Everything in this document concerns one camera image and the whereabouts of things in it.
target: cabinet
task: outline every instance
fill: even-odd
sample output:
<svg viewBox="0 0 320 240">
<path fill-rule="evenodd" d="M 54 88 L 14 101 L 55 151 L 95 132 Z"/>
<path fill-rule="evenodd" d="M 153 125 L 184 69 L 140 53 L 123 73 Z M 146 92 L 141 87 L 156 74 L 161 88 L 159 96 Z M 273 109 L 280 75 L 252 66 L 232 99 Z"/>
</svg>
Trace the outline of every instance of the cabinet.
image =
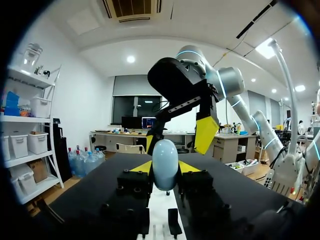
<svg viewBox="0 0 320 240">
<path fill-rule="evenodd" d="M 255 158 L 256 136 L 217 134 L 212 145 L 213 157 L 224 164 Z M 246 151 L 239 152 L 238 145 L 246 146 Z"/>
</svg>

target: water bottle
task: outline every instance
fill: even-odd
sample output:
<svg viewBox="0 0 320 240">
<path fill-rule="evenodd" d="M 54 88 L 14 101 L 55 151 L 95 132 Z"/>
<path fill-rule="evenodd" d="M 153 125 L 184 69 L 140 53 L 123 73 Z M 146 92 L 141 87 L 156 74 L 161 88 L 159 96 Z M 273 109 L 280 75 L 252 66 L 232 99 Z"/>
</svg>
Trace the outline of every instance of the water bottle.
<svg viewBox="0 0 320 240">
<path fill-rule="evenodd" d="M 100 164 L 102 164 L 105 161 L 105 155 L 102 151 L 99 151 L 99 148 L 95 149 L 95 156 L 98 158 Z"/>
<path fill-rule="evenodd" d="M 88 151 L 88 156 L 84 162 L 85 174 L 90 173 L 93 169 L 100 165 L 99 160 L 96 156 L 92 154 L 91 151 Z"/>
<path fill-rule="evenodd" d="M 69 147 L 69 152 L 68 152 L 68 160 L 71 168 L 71 172 L 74 175 L 75 174 L 75 157 L 76 155 L 74 154 L 73 151 L 71 151 L 71 147 Z"/>
<path fill-rule="evenodd" d="M 83 156 L 84 156 L 85 158 L 88 156 L 88 148 L 87 148 L 86 146 L 84 147 Z"/>
<path fill-rule="evenodd" d="M 76 146 L 76 150 L 73 151 L 73 153 L 74 153 L 75 156 L 77 155 L 77 151 L 79 151 L 80 155 L 83 155 L 83 154 L 84 154 L 84 151 L 83 151 L 83 150 L 80 150 L 79 145 L 77 145 L 77 146 Z"/>
<path fill-rule="evenodd" d="M 85 157 L 80 154 L 79 150 L 76 150 L 76 156 L 74 159 L 74 175 L 80 178 L 86 175 Z"/>
</svg>

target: white storage bin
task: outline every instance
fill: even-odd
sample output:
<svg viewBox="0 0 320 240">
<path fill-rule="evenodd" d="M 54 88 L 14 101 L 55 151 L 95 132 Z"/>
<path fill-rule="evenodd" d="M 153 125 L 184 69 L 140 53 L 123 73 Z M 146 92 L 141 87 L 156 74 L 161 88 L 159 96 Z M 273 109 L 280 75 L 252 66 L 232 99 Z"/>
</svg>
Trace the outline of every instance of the white storage bin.
<svg viewBox="0 0 320 240">
<path fill-rule="evenodd" d="M 21 187 L 20 187 L 19 182 L 18 182 L 18 178 L 17 177 L 11 178 L 11 183 L 12 183 L 12 185 L 14 187 L 15 193 L 18 196 L 18 198 L 19 199 L 23 198 L 24 197 L 24 193 L 21 190 Z"/>
<path fill-rule="evenodd" d="M 244 169 L 244 166 L 243 166 L 241 163 L 239 163 L 239 162 L 226 163 L 225 165 L 229 166 L 229 168 L 231 168 L 230 165 L 231 165 L 232 167 L 238 166 L 239 168 L 237 168 L 237 169 L 234 169 L 234 168 L 233 168 L 233 169 L 236 170 L 236 171 L 239 172 L 239 173 L 242 173 L 242 171 L 243 171 L 243 169 Z"/>
<path fill-rule="evenodd" d="M 49 118 L 51 101 L 41 97 L 34 97 L 30 101 L 31 113 L 36 118 Z"/>
<path fill-rule="evenodd" d="M 27 136 L 27 134 L 10 136 L 16 159 L 28 156 Z"/>
<path fill-rule="evenodd" d="M 10 172 L 13 178 L 18 178 L 19 185 L 25 195 L 30 195 L 37 190 L 34 172 L 26 163 L 11 167 Z"/>
<path fill-rule="evenodd" d="M 4 160 L 10 160 L 9 136 L 1 137 Z"/>
<path fill-rule="evenodd" d="M 258 161 L 256 161 L 256 163 L 254 163 L 253 165 L 250 165 L 250 166 L 244 165 L 244 162 L 245 162 L 245 160 L 239 161 L 239 163 L 242 164 L 243 167 L 244 167 L 244 169 L 243 169 L 243 171 L 242 171 L 242 174 L 243 174 L 243 175 L 253 174 L 253 173 L 255 173 L 255 172 L 257 171 L 257 169 L 258 169 L 258 164 L 259 164 Z"/>
<path fill-rule="evenodd" d="M 48 133 L 29 134 L 28 135 L 28 149 L 34 154 L 42 154 L 48 151 L 47 144 Z"/>
</svg>

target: window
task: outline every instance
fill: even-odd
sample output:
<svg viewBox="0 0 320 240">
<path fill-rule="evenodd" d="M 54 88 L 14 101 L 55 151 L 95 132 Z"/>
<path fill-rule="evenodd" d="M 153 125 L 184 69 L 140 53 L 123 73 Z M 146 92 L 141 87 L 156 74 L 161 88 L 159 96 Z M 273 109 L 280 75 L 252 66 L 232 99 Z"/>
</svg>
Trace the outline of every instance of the window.
<svg viewBox="0 0 320 240">
<path fill-rule="evenodd" d="M 122 117 L 155 117 L 161 96 L 114 96 L 112 123 L 121 124 Z"/>
<path fill-rule="evenodd" d="M 134 96 L 115 96 L 113 97 L 112 122 L 121 124 L 122 117 L 133 117 L 134 115 Z"/>
<path fill-rule="evenodd" d="M 159 96 L 138 96 L 137 116 L 154 117 L 160 108 L 160 101 Z"/>
</svg>

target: blue box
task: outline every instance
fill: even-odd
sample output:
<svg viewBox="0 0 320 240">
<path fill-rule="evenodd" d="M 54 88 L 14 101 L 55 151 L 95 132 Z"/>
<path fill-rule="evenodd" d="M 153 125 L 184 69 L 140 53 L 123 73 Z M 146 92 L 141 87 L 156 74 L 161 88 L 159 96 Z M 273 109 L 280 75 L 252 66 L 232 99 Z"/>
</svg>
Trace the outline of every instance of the blue box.
<svg viewBox="0 0 320 240">
<path fill-rule="evenodd" d="M 20 117 L 20 110 L 17 107 L 8 107 L 8 106 L 6 106 L 4 108 L 4 115 Z"/>
</svg>

